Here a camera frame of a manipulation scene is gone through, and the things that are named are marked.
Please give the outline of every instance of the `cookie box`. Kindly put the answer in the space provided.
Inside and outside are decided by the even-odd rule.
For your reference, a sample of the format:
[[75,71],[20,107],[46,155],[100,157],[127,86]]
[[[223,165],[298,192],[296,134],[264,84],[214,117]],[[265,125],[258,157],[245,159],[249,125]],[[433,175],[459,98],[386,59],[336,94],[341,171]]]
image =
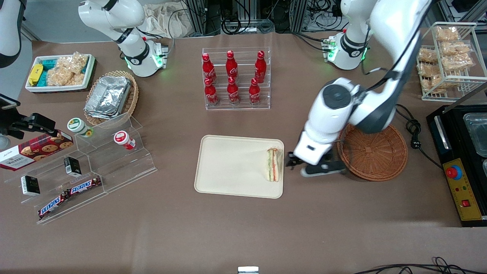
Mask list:
[[73,138],[58,130],[57,137],[43,134],[0,153],[0,167],[18,170],[73,145]]
[[[88,55],[88,62],[86,65],[85,78],[83,79],[83,83],[81,85],[37,87],[37,86],[32,86],[29,83],[29,79],[27,78],[27,81],[25,83],[25,89],[32,93],[62,93],[62,92],[85,91],[85,89],[88,87],[88,84],[90,83],[90,79],[95,64],[95,57],[91,54],[86,54],[86,55]],[[65,56],[71,56],[71,54],[38,56],[34,59],[34,63],[32,64],[31,70],[36,64],[41,64],[42,61],[44,60],[58,59],[59,57],[65,57]]]

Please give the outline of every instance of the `beige tray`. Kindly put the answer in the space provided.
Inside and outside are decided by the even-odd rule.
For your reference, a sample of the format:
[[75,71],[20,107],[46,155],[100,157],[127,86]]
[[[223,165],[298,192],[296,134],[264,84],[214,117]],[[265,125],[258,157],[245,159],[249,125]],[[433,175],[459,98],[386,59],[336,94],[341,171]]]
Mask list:
[[194,189],[200,193],[277,199],[282,195],[283,158],[279,181],[265,178],[267,149],[284,152],[277,139],[206,135],[201,139]]

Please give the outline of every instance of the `brown tabletop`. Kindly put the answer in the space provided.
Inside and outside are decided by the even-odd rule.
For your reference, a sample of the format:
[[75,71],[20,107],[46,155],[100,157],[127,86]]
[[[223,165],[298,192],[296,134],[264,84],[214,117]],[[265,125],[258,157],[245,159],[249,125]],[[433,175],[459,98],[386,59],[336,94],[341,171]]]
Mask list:
[[[272,107],[268,111],[207,112],[201,80],[204,47],[272,46]],[[366,69],[391,66],[372,41]],[[93,54],[95,78],[127,70],[113,42],[34,42],[34,56]],[[387,182],[333,174],[301,177],[284,171],[279,199],[201,194],[194,190],[204,135],[277,138],[292,151],[318,90],[363,76],[324,63],[321,53],[292,35],[219,35],[178,39],[167,69],[136,78],[140,97],[134,117],[152,153],[153,173],[47,225],[22,206],[19,189],[0,184],[2,273],[235,273],[256,265],[261,273],[353,273],[391,263],[450,264],[487,271],[487,230],[460,228],[442,171],[409,149],[404,171]],[[413,75],[399,102],[423,125],[420,140],[438,160],[425,117],[441,103],[420,99]],[[39,112],[65,130],[83,117],[86,93],[33,95],[23,90],[21,113]],[[393,120],[406,143],[401,117]]]

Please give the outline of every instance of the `coca-cola bottle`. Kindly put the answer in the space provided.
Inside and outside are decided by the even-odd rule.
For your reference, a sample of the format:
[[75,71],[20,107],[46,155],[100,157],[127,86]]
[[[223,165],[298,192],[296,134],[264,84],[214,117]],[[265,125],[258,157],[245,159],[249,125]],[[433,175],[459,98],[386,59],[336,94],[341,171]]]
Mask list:
[[232,106],[238,105],[240,103],[239,88],[235,84],[235,78],[232,76],[228,77],[228,86],[226,87],[226,91],[228,92],[230,104]]
[[237,65],[237,61],[235,61],[233,57],[233,51],[229,50],[226,52],[226,74],[228,77],[233,77],[235,82],[238,83],[239,81],[239,68]]
[[218,96],[216,95],[216,89],[213,86],[213,80],[210,77],[205,79],[205,96],[208,101],[208,105],[214,107],[218,105]]
[[264,51],[259,50],[257,53],[257,61],[255,62],[255,78],[257,78],[258,83],[264,83],[266,69],[267,64],[264,60]]
[[250,88],[248,89],[249,97],[250,97],[250,105],[257,106],[261,102],[261,88],[258,85],[258,80],[256,78],[252,78],[250,83]]
[[210,77],[213,82],[216,81],[216,73],[215,73],[215,66],[210,61],[210,56],[208,53],[203,53],[203,73],[205,74],[205,78]]

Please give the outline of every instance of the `wicker basket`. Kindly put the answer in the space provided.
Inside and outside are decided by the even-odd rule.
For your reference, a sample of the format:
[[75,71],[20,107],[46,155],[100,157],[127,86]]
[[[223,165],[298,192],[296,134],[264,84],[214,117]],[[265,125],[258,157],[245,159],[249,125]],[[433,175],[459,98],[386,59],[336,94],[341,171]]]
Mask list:
[[387,181],[398,176],[408,161],[408,148],[392,125],[382,132],[366,134],[349,124],[340,133],[338,152],[348,169],[370,181]]
[[[125,105],[124,105],[124,108],[122,110],[122,113],[127,112],[130,115],[132,115],[133,111],[135,110],[135,105],[137,104],[137,100],[139,99],[139,87],[137,86],[137,83],[135,82],[135,79],[133,78],[133,76],[130,75],[129,73],[125,72],[125,71],[118,71],[118,70],[108,72],[104,76],[115,76],[115,77],[123,76],[123,77],[130,80],[131,86],[130,86],[130,90],[129,90],[129,95],[127,96],[127,100],[125,101]],[[96,80],[96,82],[91,87],[90,92],[88,93],[88,96],[86,98],[86,102],[88,102],[88,100],[90,99],[90,97],[93,93],[93,89],[96,86],[96,84],[98,84],[98,81],[100,81],[100,79],[101,79],[101,77],[98,80]],[[86,112],[85,112],[85,117],[86,117],[86,120],[88,122],[90,122],[90,124],[92,124],[93,126],[99,125],[99,124],[108,120],[108,119],[91,117]]]

